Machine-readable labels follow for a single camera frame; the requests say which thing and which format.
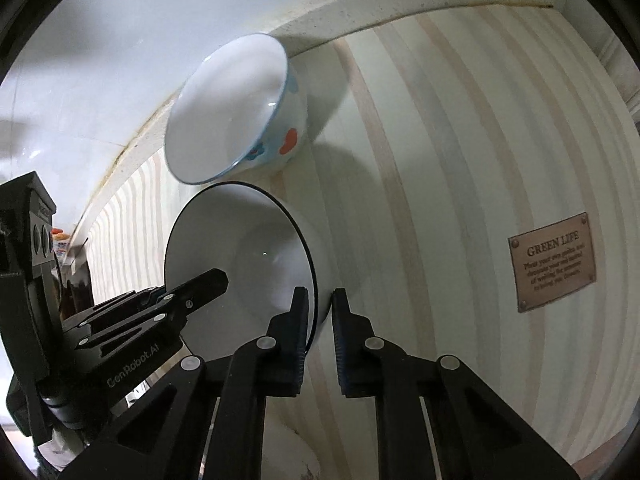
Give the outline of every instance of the striped surface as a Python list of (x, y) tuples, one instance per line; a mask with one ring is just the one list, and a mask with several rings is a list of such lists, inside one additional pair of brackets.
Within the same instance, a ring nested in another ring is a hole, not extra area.
[[(640, 141), (597, 58), (556, 11), (420, 14), (294, 58), (312, 142), (255, 183), (327, 242), (376, 334), (458, 355), (575, 462), (638, 399)], [(200, 188), (161, 152), (91, 230), (96, 301), (162, 283), (163, 251)], [(507, 238), (587, 211), (598, 281), (519, 314)], [(297, 399), (269, 409), (316, 451), (324, 478), (375, 478), (374, 404), (339, 395), (330, 323)]]

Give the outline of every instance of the black rim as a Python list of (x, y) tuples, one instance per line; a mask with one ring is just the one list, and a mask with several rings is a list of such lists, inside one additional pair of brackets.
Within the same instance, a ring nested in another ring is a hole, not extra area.
[(280, 203), (280, 200), (278, 200), (276, 197), (274, 197), (271, 193), (269, 193), (268, 191), (262, 189), (261, 187), (254, 186), (254, 184), (249, 184), (248, 182), (241, 182), (239, 180), (227, 180), (225, 182), (218, 182), (216, 184), (212, 184), (209, 187), (206, 187), (205, 189), (201, 189), (194, 196), (192, 196), (191, 199), (184, 205), (184, 207), (180, 211), (180, 214), (175, 219), (174, 225), (171, 227), (171, 232), (169, 233), (169, 238), (167, 239), (166, 246), (167, 247), (169, 246), (169, 243), (171, 241), (171, 236), (174, 234), (175, 226), (178, 224), (178, 220), (180, 220), (180, 217), (182, 216), (182, 213), (184, 213), (185, 209), (187, 209), (187, 207), (189, 206), (189, 204), (191, 202), (196, 200), (196, 198), (199, 197), (202, 193), (204, 193), (205, 191), (210, 190), (213, 187), (228, 186), (229, 184), (233, 184), (235, 186), (249, 187), (249, 188), (251, 188), (251, 189), (253, 189), (255, 191), (258, 191), (258, 192), (262, 193), (269, 200), (271, 200), (275, 205), (277, 205), (278, 208), (280, 209), (280, 211), (282, 211), (287, 216), (287, 219), (289, 219), (289, 222), (291, 222), (291, 225), (293, 226), (293, 228), (296, 230), (296, 233), (298, 234), (298, 238), (300, 239), (300, 242), (302, 243), (302, 247), (305, 250), (306, 260), (308, 261), (309, 269), (311, 270), (311, 280), (312, 280), (312, 282), (314, 284), (314, 309), (313, 309), (313, 316), (312, 316), (312, 321), (311, 321), (311, 332), (309, 332), (309, 337), (307, 339), (306, 346), (305, 346), (305, 352), (308, 353), (309, 349), (311, 348), (311, 345), (314, 342), (314, 339), (316, 338), (316, 331), (317, 331), (317, 328), (318, 328), (318, 306), (319, 306), (319, 300), (318, 300), (318, 280), (316, 279), (316, 268), (314, 267), (314, 261), (313, 261), (313, 258), (311, 257), (311, 251), (309, 250), (309, 246), (306, 244), (305, 237), (302, 234), (302, 231), (300, 230), (300, 227), (298, 226), (297, 222), (294, 220), (293, 216), (291, 216), (291, 213), (289, 213), (289, 211), (287, 211), (287, 209)]

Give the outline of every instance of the blue-rimmed bowl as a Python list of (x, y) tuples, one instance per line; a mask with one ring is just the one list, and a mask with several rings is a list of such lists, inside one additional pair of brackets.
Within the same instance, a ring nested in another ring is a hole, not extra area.
[(164, 135), (169, 170), (204, 184), (281, 168), (306, 134), (306, 92), (282, 44), (251, 34), (220, 47), (187, 80)]

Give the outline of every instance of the brown plaque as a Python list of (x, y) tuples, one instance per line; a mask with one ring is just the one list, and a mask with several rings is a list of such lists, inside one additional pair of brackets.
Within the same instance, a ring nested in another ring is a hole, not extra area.
[(587, 213), (509, 238), (509, 247), (520, 312), (558, 300), (596, 280)]

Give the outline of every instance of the metal pin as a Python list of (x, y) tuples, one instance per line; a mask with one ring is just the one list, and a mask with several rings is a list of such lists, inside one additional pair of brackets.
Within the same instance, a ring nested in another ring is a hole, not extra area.
[(276, 346), (276, 340), (269, 335), (263, 335), (255, 342), (255, 345), (261, 350), (268, 350), (269, 348)]
[(442, 359), (440, 359), (440, 366), (446, 368), (447, 370), (457, 370), (458, 368), (460, 368), (460, 361), (453, 355), (445, 355)]
[(191, 370), (197, 370), (197, 368), (200, 367), (200, 359), (195, 355), (190, 355), (180, 362), (180, 366), (183, 370), (187, 370), (188, 372)]
[(380, 350), (384, 347), (385, 341), (380, 339), (379, 337), (368, 337), (364, 342), (364, 346), (366, 346), (369, 350)]

